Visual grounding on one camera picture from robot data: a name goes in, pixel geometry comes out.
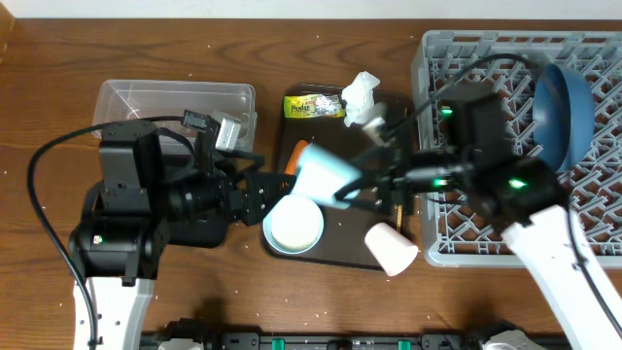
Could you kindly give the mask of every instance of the black mount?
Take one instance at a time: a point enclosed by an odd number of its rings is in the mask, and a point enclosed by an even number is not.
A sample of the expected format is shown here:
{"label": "black mount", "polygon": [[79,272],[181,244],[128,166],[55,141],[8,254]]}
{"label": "black mount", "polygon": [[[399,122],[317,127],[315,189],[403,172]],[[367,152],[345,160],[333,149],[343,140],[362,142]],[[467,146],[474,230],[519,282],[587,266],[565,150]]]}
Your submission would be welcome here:
{"label": "black mount", "polygon": [[[157,279],[167,244],[218,247],[230,223],[259,223],[290,192],[295,176],[258,172],[263,156],[216,150],[215,123],[186,112],[184,125],[198,130],[194,148],[152,122],[118,122],[102,130],[103,180],[87,192],[70,238],[72,259],[85,278],[122,276],[126,286],[136,278]],[[178,140],[190,155],[164,157],[159,135]],[[236,158],[252,165],[237,171]],[[242,181],[245,190],[237,188]]]}

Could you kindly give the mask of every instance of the yellow package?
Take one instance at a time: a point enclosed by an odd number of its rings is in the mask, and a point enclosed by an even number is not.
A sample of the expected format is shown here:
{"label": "yellow package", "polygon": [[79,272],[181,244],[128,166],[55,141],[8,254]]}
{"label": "yellow package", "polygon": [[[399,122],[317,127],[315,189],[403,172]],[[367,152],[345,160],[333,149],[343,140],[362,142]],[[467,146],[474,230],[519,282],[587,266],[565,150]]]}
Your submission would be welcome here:
{"label": "yellow package", "polygon": [[339,96],[308,94],[304,96],[285,96],[283,100],[285,118],[345,117]]}

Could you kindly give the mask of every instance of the wooden table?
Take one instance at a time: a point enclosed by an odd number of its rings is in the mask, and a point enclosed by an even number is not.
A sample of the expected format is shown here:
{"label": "wooden table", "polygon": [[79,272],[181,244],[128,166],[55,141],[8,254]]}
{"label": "wooden table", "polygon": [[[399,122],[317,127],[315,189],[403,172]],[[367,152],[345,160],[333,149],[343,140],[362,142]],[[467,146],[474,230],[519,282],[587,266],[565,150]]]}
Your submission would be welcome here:
{"label": "wooden table", "polygon": [[[18,20],[0,65],[0,348],[67,349],[72,279],[30,207],[27,162],[44,142],[90,125],[108,79],[248,83],[257,91],[255,151],[272,161],[281,97],[311,82],[345,86],[367,70],[410,95],[409,64],[431,29],[620,30],[607,21]],[[84,136],[40,162],[37,191],[67,242],[86,189],[101,178],[97,140]],[[409,224],[421,243],[419,218]],[[169,246],[145,330],[180,317],[271,333],[421,333],[506,319],[558,333],[527,271],[452,269],[418,257],[395,278],[276,260],[260,228],[231,226],[214,250]],[[618,289],[622,272],[610,271]]]}

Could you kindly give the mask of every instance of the green connector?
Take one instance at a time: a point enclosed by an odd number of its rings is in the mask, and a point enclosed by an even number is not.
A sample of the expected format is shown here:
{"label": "green connector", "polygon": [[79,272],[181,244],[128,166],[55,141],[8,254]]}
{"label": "green connector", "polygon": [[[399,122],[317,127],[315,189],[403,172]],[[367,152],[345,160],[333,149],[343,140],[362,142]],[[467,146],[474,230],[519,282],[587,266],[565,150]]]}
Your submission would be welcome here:
{"label": "green connector", "polygon": [[272,350],[285,350],[285,339],[272,339]]}
{"label": "green connector", "polygon": [[400,340],[397,342],[397,350],[410,350],[410,341]]}

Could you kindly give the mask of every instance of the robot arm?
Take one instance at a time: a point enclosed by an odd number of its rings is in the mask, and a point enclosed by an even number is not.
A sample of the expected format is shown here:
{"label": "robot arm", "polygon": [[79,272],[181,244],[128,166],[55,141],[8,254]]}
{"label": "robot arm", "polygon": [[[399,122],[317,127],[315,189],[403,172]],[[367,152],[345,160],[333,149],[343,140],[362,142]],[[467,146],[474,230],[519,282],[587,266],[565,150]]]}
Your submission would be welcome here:
{"label": "robot arm", "polygon": [[[573,349],[622,349],[622,338],[577,265],[568,214],[559,205],[551,206],[531,215],[531,225],[515,223],[501,236],[536,280]],[[619,324],[622,299],[596,261],[578,215],[570,212],[570,216],[572,234],[587,271]]]}
{"label": "robot arm", "polygon": [[[186,112],[184,125],[197,129],[190,161],[164,157],[152,122],[113,123],[103,128],[99,155],[103,180],[86,194],[83,215],[70,238],[72,261],[86,278],[97,318],[97,349],[138,348],[154,293],[159,258],[168,244],[214,248],[229,223],[259,223],[293,187],[295,176],[257,172],[263,157],[223,151],[226,121]],[[255,164],[236,171],[229,158]],[[245,190],[237,188],[244,180]],[[76,302],[75,350],[91,339],[81,290]]]}
{"label": "robot arm", "polygon": [[375,151],[392,160],[383,166],[386,171],[363,171],[364,181],[335,197],[347,200],[345,195],[360,185],[376,187],[376,202],[382,204],[375,210],[384,212],[417,193],[461,191],[468,206],[502,232],[503,241],[531,272],[573,348],[622,349],[622,300],[573,212],[569,227],[569,194],[556,174],[536,157],[513,154],[499,98],[486,85],[455,87],[440,103],[449,115],[440,122],[448,137],[446,148],[412,152],[400,140],[403,130],[391,129],[388,119],[372,130],[387,140]]}

